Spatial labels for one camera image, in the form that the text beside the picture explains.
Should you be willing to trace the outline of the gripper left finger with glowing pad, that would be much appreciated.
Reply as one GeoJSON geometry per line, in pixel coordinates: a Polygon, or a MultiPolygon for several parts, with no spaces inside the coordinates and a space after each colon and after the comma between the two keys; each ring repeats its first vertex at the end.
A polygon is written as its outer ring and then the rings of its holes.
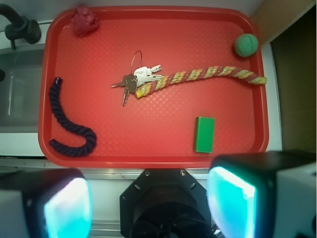
{"type": "Polygon", "coordinates": [[[2,172],[2,238],[87,238],[93,218],[89,182],[78,169],[2,172]]]}

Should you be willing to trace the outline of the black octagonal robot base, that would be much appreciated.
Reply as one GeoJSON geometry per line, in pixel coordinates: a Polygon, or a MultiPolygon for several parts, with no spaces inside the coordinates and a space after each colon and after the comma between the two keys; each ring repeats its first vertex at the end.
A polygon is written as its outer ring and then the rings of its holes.
{"type": "Polygon", "coordinates": [[[146,169],[120,195],[125,238],[216,238],[206,189],[185,169],[146,169]]]}

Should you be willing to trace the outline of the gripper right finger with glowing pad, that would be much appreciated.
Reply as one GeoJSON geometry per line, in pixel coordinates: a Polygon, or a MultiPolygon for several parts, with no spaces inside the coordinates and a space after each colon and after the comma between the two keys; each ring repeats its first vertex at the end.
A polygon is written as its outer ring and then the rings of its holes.
{"type": "Polygon", "coordinates": [[[314,238],[317,155],[291,150],[217,156],[207,200],[226,238],[314,238]]]}

